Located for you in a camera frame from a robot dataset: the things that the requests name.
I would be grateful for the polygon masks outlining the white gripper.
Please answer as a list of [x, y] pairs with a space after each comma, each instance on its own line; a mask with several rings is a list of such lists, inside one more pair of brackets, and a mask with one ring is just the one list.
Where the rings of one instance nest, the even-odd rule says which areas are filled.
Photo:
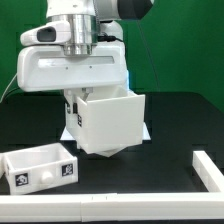
[[32, 46], [18, 56], [17, 82], [27, 92], [82, 88], [83, 100], [93, 87], [126, 82], [123, 43], [99, 43], [91, 55], [65, 56], [61, 46]]

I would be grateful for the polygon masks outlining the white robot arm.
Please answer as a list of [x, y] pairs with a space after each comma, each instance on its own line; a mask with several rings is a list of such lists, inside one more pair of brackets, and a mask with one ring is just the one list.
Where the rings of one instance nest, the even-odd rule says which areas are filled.
[[124, 85], [120, 20], [140, 20], [155, 0], [47, 0], [47, 23], [24, 32], [17, 82], [27, 92]]

